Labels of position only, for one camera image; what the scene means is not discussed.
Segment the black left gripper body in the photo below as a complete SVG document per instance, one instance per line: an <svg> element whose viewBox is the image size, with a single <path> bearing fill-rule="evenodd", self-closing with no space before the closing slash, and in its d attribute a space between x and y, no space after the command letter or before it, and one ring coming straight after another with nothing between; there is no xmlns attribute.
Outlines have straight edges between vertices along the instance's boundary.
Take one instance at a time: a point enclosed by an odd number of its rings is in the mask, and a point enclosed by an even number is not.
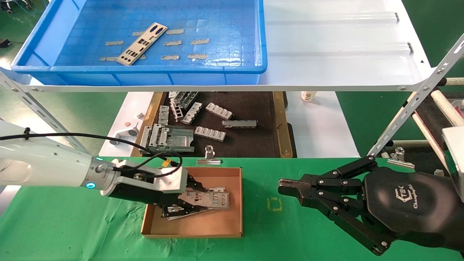
<svg viewBox="0 0 464 261"><path fill-rule="evenodd" d="M138 203L154 204L169 207L177 203L180 193L166 194L161 191L150 190L133 185L120 183L109 193L109 197L130 200Z"/></svg>

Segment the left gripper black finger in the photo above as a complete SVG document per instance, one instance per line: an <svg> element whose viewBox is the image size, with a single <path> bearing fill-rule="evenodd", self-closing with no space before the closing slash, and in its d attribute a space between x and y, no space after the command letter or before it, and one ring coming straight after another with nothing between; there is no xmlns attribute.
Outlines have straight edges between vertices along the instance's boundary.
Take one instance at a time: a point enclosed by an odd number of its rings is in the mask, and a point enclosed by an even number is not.
<svg viewBox="0 0 464 261"><path fill-rule="evenodd" d="M204 210L203 206L192 205L190 203L181 203L180 206L169 206L161 208L162 218L173 218L178 216L190 215Z"/></svg>
<svg viewBox="0 0 464 261"><path fill-rule="evenodd" d="M195 178L192 175L187 174L186 191L207 192L208 188L205 188L201 182L195 180Z"/></svg>

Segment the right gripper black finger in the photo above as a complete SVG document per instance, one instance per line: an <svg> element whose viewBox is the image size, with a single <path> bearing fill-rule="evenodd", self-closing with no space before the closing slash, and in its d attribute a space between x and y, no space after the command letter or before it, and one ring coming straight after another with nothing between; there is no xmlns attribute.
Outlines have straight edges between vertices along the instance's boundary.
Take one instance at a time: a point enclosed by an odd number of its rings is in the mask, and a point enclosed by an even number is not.
<svg viewBox="0 0 464 261"><path fill-rule="evenodd" d="M280 191L279 193L297 198L303 207L317 209L376 256L384 254L394 242L393 237L368 227L354 214L351 214L339 202L341 197L338 195L334 197L330 195L326 199L324 197L329 193L323 191Z"/></svg>
<svg viewBox="0 0 464 261"><path fill-rule="evenodd" d="M299 180L280 179L278 193L297 198L309 198L315 191L332 192L338 195L357 195L363 182L356 177L378 168L373 156L363 157L323 175L304 174Z"/></svg>

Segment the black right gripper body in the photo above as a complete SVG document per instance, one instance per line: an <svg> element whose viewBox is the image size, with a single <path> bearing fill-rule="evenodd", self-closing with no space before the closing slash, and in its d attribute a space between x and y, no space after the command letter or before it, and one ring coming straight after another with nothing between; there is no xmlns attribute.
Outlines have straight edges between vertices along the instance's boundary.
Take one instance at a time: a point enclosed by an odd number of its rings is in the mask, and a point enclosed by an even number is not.
<svg viewBox="0 0 464 261"><path fill-rule="evenodd" d="M450 177L380 167L364 177L367 215L374 230L396 240L463 251L463 202Z"/></svg>

